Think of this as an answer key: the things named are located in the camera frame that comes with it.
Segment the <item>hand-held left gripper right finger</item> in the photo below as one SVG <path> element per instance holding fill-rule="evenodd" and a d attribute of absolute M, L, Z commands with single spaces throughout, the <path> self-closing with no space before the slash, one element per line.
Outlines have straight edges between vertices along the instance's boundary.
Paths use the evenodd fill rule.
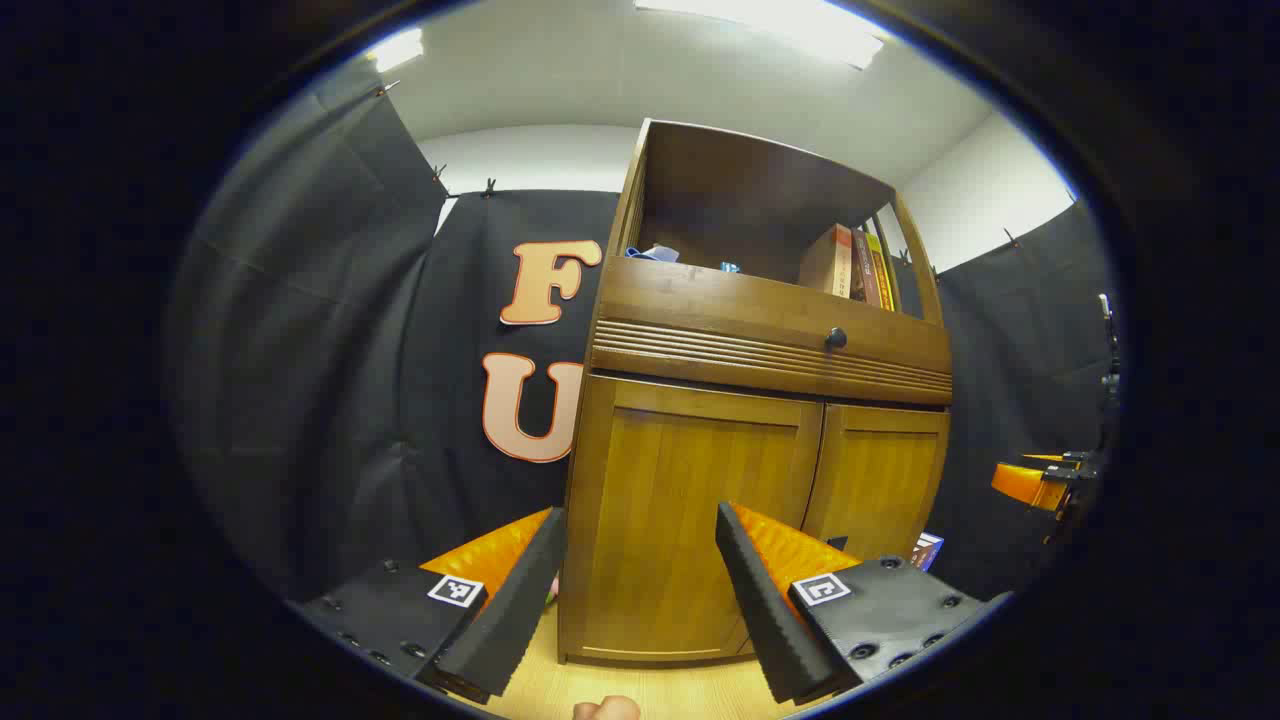
<path fill-rule="evenodd" d="M 909 673 L 1011 598 L 978 600 L 897 555 L 855 559 L 740 503 L 718 506 L 716 543 L 781 703 L 860 693 Z"/>

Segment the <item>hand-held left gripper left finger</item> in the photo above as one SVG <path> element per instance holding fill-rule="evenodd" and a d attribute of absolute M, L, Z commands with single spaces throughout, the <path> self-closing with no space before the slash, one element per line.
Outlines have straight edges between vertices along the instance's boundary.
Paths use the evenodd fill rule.
<path fill-rule="evenodd" d="M 507 692 L 561 571 L 566 511 L 548 506 L 454 546 L 362 537 L 307 561 L 291 602 L 401 682 L 477 705 Z"/>

